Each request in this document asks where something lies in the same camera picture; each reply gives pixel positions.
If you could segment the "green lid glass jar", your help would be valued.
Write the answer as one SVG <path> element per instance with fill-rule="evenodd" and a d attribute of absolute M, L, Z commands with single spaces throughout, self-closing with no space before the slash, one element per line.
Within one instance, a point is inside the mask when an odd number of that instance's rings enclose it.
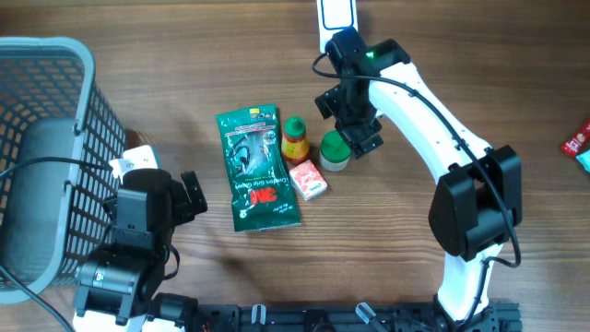
<path fill-rule="evenodd" d="M 351 150 L 341 135 L 330 131 L 324 135 L 320 144 L 320 163 L 330 172 L 340 172 L 346 168 Z"/>

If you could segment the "yellow red sauce bottle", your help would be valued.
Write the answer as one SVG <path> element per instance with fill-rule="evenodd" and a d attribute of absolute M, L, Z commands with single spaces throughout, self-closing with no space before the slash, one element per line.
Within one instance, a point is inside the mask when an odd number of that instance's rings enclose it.
<path fill-rule="evenodd" d="M 306 125 L 298 116 L 288 118 L 283 126 L 281 153 L 292 165 L 299 165 L 309 159 L 310 144 L 306 134 Z"/>

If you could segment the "green 3M gloves packet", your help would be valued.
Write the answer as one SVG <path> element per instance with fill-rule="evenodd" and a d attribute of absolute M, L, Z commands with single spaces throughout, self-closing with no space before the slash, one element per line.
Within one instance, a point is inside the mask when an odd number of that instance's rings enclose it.
<path fill-rule="evenodd" d="M 231 192 L 234 230 L 299 226 L 297 197 L 280 154 L 274 104 L 216 116 Z"/>

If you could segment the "small red tissue box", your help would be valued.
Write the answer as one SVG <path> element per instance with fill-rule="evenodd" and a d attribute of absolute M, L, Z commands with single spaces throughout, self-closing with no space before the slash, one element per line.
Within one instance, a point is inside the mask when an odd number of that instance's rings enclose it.
<path fill-rule="evenodd" d="M 305 201 L 319 196 L 328 187 L 322 174 L 311 160 L 297 165 L 289 171 L 292 184 Z"/>

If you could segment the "red coffee stick sachet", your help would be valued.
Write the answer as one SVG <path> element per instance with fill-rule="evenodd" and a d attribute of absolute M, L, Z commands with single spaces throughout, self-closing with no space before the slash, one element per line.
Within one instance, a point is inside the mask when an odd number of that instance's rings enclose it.
<path fill-rule="evenodd" d="M 584 126 L 579 129 L 576 134 L 567 140 L 561 147 L 561 151 L 567 156 L 575 158 L 584 144 L 589 140 L 590 121 L 587 121 Z"/>

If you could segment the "mint wet wipes pack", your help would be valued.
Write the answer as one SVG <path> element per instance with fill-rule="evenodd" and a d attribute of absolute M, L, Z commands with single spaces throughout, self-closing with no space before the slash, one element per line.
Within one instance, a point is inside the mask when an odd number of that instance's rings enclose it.
<path fill-rule="evenodd" d="M 580 153 L 575 158 L 587 172 L 590 172 L 590 150 Z"/>

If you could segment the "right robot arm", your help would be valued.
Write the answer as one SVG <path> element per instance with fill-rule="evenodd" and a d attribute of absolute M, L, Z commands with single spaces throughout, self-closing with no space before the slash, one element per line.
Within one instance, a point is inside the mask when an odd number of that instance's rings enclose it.
<path fill-rule="evenodd" d="M 320 30 L 320 60 L 337 85 L 316 98 L 324 118 L 360 158 L 380 147 L 383 115 L 405 136 L 435 182 L 428 222 L 445 252 L 432 308 L 435 328 L 498 326 L 487 297 L 494 265 L 517 268 L 522 251 L 522 164 L 509 146 L 493 148 L 430 91 L 394 40 L 368 45 L 354 27 Z"/>

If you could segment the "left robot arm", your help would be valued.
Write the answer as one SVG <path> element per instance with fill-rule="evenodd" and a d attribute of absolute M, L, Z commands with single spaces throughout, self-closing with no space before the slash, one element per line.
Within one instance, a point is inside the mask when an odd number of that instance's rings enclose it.
<path fill-rule="evenodd" d="M 73 301 L 76 331 L 140 331 L 173 255 L 175 228 L 207 211 L 193 171 L 181 181 L 161 169 L 127 172 L 115 196 L 103 206 L 108 233 L 78 268 Z"/>

